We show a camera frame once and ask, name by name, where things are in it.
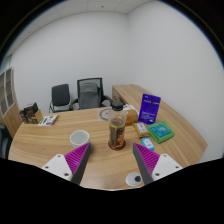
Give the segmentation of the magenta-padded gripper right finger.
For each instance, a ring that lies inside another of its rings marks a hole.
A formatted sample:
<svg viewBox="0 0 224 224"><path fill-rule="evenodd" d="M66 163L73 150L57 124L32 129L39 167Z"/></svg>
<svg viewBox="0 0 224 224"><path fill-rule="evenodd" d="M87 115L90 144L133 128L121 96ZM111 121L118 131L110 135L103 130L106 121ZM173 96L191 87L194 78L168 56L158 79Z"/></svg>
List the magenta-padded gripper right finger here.
<svg viewBox="0 0 224 224"><path fill-rule="evenodd" d="M159 155L137 143L133 144L133 154L145 185L182 169L168 154Z"/></svg>

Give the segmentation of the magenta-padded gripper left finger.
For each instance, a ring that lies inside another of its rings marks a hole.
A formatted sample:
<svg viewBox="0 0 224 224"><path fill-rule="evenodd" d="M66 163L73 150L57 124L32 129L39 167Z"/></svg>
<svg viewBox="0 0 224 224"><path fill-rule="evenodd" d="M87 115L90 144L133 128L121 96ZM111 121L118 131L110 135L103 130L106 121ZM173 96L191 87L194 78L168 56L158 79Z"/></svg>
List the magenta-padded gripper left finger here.
<svg viewBox="0 0 224 224"><path fill-rule="evenodd" d="M79 185L91 154L91 144L80 146L66 155L56 154L42 169Z"/></svg>

